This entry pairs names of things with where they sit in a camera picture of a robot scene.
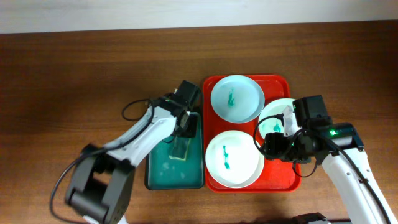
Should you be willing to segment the green yellow sponge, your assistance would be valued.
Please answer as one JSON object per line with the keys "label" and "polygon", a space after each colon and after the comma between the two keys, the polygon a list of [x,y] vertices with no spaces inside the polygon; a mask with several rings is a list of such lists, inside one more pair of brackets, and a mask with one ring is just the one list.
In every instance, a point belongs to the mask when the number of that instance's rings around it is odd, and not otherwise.
{"label": "green yellow sponge", "polygon": [[184,161],[187,157],[190,142],[190,138],[176,137],[169,158]]}

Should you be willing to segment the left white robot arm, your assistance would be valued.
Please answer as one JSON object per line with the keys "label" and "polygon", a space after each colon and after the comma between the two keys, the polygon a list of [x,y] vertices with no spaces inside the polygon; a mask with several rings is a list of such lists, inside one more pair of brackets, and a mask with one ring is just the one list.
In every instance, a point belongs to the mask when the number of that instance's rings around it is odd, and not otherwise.
{"label": "left white robot arm", "polygon": [[118,223],[131,199],[136,167],[169,136],[188,130],[200,88],[184,80],[173,92],[148,100],[146,113],[117,139],[87,145],[75,161],[65,203],[97,223]]}

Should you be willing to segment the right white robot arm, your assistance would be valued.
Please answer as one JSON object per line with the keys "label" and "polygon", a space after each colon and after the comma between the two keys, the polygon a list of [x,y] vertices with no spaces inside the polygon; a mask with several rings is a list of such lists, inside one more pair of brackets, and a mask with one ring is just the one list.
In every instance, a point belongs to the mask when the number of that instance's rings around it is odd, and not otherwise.
{"label": "right white robot arm", "polygon": [[294,100],[275,118],[282,133],[267,133],[255,146],[267,160],[323,167],[348,212],[351,223],[397,223],[371,171],[364,144],[350,123],[335,124],[323,97]]}

